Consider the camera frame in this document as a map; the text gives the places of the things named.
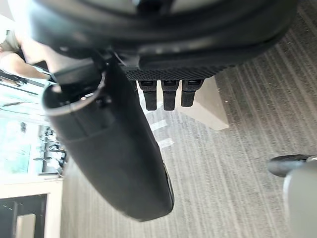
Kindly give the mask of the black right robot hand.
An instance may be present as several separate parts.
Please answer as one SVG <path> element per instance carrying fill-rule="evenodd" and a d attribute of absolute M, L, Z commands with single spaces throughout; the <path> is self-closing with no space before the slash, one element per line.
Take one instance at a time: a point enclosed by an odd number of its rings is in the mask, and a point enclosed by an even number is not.
<path fill-rule="evenodd" d="M 51 64 L 41 104 L 67 154 L 123 215 L 168 215 L 174 194 L 139 103 L 190 107 L 204 80 L 267 51 L 288 31 L 296 0 L 11 0 Z"/>

